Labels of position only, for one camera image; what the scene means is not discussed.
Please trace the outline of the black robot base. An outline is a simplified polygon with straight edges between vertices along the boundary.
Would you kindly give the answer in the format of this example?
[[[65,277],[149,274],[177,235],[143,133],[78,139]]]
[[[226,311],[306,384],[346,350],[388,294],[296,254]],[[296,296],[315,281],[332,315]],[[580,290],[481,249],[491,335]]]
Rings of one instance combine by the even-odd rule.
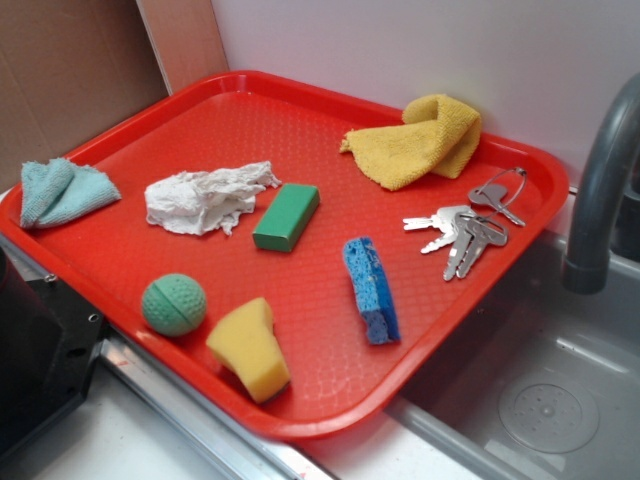
[[[63,280],[26,280],[1,254],[3,462],[85,401],[106,327]]]

